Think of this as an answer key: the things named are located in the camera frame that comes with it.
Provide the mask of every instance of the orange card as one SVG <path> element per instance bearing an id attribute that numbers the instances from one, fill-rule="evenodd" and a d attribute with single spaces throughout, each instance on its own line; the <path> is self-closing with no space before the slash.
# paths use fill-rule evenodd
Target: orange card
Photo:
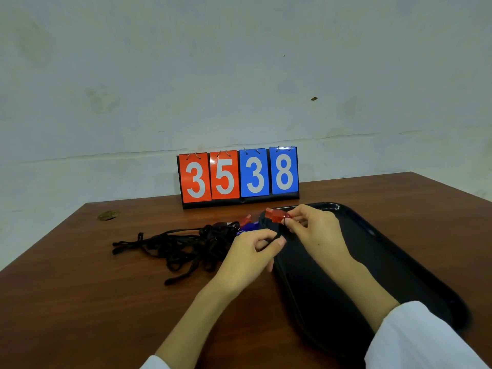
<path id="1" fill-rule="evenodd" d="M 183 202 L 211 201 L 208 154 L 181 154 L 179 160 Z"/>
<path id="2" fill-rule="evenodd" d="M 210 153 L 212 199 L 239 198 L 237 150 Z"/>

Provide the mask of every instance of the wall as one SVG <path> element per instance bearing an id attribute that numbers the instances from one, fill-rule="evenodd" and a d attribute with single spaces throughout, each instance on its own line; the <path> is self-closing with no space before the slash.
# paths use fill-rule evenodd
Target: wall
<path id="1" fill-rule="evenodd" d="M 297 145 L 300 180 L 492 200 L 492 0 L 0 0 L 0 269 L 175 155 Z"/>

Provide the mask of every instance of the wooden table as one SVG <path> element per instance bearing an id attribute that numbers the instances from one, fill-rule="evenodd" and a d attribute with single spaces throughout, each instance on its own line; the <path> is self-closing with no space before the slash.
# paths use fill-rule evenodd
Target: wooden table
<path id="1" fill-rule="evenodd" d="M 348 205 L 452 287 L 470 307 L 467 342 L 492 366 L 492 203 L 415 173 L 301 184 L 299 201 Z M 266 204 L 181 209 L 179 196 L 89 203 L 0 272 L 0 367 L 137 369 L 212 277 L 166 287 L 165 260 L 112 242 L 259 214 Z M 113 220 L 97 216 L 118 210 Z M 207 368 L 347 367 L 304 343 L 263 274 L 225 311 Z"/>

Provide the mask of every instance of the person's left hand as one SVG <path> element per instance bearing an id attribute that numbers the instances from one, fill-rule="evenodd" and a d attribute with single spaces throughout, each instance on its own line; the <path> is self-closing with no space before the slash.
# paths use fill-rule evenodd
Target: person's left hand
<path id="1" fill-rule="evenodd" d="M 253 230 L 237 236 L 232 242 L 229 253 L 220 266 L 214 280 L 228 291 L 239 294 L 267 268 L 272 271 L 274 256 L 285 245 L 280 237 L 268 246 L 267 239 L 273 239 L 276 233 L 270 229 Z"/>

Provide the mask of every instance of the pile of black lanyards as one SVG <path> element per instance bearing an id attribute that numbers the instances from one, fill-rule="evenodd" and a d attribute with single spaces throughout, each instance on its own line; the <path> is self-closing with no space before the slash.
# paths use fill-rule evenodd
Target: pile of black lanyards
<path id="1" fill-rule="evenodd" d="M 237 221 L 233 223 L 216 223 L 203 228 L 174 229 L 144 239 L 139 233 L 136 242 L 114 242 L 113 254 L 134 248 L 142 248 L 147 254 L 158 258 L 166 258 L 166 265 L 172 272 L 179 271 L 184 264 L 191 262 L 188 271 L 177 277 L 166 279 L 164 285 L 172 285 L 180 279 L 188 277 L 200 263 L 207 272 L 215 271 L 217 264 L 222 262 L 231 248 L 240 229 Z M 176 235 L 172 233 L 198 231 L 196 234 Z"/>

